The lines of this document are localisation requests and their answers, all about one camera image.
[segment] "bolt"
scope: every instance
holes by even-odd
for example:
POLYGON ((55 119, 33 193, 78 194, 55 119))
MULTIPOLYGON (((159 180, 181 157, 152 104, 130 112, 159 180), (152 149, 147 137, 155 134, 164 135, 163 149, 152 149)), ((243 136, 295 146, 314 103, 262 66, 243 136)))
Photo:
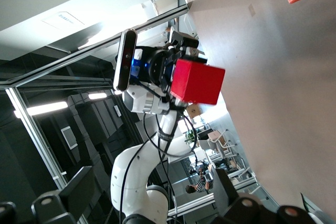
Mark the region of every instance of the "bolt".
POLYGON ((299 215, 299 213, 294 208, 290 207, 285 208, 285 213, 292 217, 297 217, 299 215))
POLYGON ((253 202, 249 199, 243 199, 243 201, 241 202, 245 207, 252 207, 253 206, 253 202))
POLYGON ((51 198, 46 198, 46 199, 44 199, 44 200, 41 201, 41 205, 47 205, 50 202, 52 202, 52 199, 51 198))

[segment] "person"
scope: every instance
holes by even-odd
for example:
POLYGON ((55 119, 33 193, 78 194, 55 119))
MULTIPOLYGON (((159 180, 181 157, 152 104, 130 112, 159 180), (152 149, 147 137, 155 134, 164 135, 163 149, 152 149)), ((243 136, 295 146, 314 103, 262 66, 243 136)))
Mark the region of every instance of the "person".
POLYGON ((194 192, 201 193, 203 191, 212 189, 214 187, 214 182, 213 181, 206 181, 205 177, 203 176, 202 169, 199 169, 200 171, 200 179, 197 181, 196 185, 187 185, 185 187, 185 191, 188 194, 192 194, 194 192))

